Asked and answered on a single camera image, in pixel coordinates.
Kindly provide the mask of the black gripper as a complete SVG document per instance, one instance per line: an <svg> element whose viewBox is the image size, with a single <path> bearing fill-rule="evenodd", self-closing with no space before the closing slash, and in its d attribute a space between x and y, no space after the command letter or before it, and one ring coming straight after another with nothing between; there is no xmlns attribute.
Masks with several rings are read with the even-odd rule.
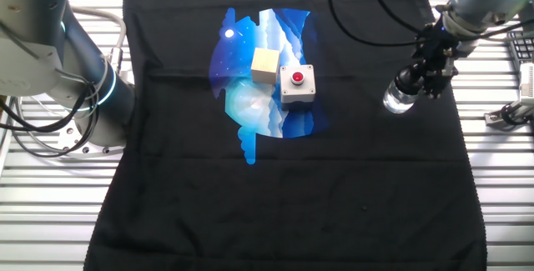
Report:
<svg viewBox="0 0 534 271"><path fill-rule="evenodd" d="M442 23L426 24L416 35L416 41L411 68L424 79L423 93L431 99L439 98L458 74L454 66L458 41Z"/></svg>

